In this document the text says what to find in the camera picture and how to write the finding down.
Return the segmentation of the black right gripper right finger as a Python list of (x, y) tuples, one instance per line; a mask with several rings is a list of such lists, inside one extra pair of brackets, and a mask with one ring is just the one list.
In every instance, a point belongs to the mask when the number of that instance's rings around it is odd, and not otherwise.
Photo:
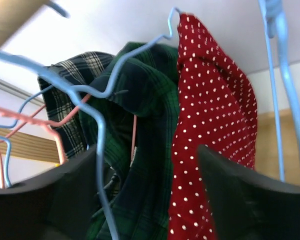
[(197, 148), (219, 240), (300, 240), (300, 186)]

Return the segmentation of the red polka dot skirt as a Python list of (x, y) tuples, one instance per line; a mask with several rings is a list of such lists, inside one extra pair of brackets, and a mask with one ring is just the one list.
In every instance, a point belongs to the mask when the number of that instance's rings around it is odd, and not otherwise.
[(181, 14), (177, 31), (180, 112), (171, 147), (173, 178), (167, 237), (214, 240), (197, 147), (207, 145), (253, 169), (257, 101), (247, 76), (196, 16)]

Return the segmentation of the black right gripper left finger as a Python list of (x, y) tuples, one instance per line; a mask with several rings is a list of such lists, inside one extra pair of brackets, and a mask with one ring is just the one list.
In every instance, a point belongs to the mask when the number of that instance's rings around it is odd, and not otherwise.
[(84, 240), (95, 210), (96, 147), (0, 188), (0, 240)]

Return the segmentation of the blue hanger with dotted skirt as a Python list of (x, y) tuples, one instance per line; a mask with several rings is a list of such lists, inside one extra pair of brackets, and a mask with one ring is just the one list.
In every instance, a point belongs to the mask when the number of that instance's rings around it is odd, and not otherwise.
[(0, 240), (165, 240), (177, 126), (177, 49), (128, 42), (49, 67), (0, 51), (39, 74), (59, 167), (0, 188)]

